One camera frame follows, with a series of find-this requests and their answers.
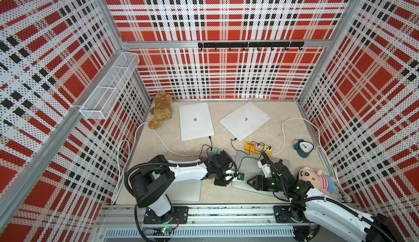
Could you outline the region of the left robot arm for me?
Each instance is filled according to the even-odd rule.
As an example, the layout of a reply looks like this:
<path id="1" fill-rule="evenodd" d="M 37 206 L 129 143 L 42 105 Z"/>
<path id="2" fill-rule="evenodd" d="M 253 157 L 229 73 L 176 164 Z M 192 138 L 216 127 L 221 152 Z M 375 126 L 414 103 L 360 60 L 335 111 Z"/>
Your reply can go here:
<path id="1" fill-rule="evenodd" d="M 130 168 L 124 176 L 126 190 L 135 198 L 136 206 L 152 210 L 162 222 L 168 222 L 175 210 L 165 194 L 173 183 L 214 179 L 215 185 L 227 186 L 243 181 L 237 164 L 225 151 L 195 161 L 175 162 L 158 155 L 149 162 Z"/>

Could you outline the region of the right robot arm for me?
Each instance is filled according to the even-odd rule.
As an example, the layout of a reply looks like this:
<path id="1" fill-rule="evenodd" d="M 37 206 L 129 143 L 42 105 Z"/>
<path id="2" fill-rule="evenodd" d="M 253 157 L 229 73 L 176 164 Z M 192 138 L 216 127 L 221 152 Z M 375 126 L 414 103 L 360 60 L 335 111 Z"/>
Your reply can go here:
<path id="1" fill-rule="evenodd" d="M 336 179 L 313 172 L 309 167 L 293 176 L 281 162 L 269 158 L 258 161 L 261 175 L 247 181 L 257 191 L 282 192 L 290 203 L 290 218 L 307 220 L 348 242 L 402 242 L 404 239 L 390 218 L 353 209 L 331 197 L 337 192 Z"/>

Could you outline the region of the black charger cable yellow adapter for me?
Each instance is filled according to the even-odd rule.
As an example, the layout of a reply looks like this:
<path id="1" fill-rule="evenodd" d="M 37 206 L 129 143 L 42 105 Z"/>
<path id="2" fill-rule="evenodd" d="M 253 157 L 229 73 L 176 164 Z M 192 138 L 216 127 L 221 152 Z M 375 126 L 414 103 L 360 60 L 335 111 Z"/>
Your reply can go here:
<path id="1" fill-rule="evenodd" d="M 230 144 L 231 144 L 231 146 L 232 146 L 232 148 L 236 151 L 236 154 L 237 155 L 244 155 L 244 157 L 243 158 L 241 158 L 241 160 L 240 160 L 240 162 L 239 162 L 239 164 L 237 165 L 237 163 L 236 162 L 233 162 L 232 163 L 232 167 L 234 168 L 234 173 L 233 173 L 233 176 L 234 176 L 234 178 L 238 178 L 239 176 L 240 176 L 240 167 L 241 167 L 241 165 L 242 165 L 242 162 L 243 162 L 243 160 L 244 159 L 254 159 L 254 160 L 256 160 L 256 161 L 259 161 L 261 158 L 262 158 L 262 156 L 260 155 L 258 158 L 256 158 L 256 157 L 252 157 L 251 155 L 250 155 L 250 152 L 245 152 L 244 150 L 239 150 L 239 149 L 236 149 L 235 147 L 234 147 L 234 145 L 233 145 L 233 142 L 235 141 L 236 139 L 231 139 L 230 140 Z"/>

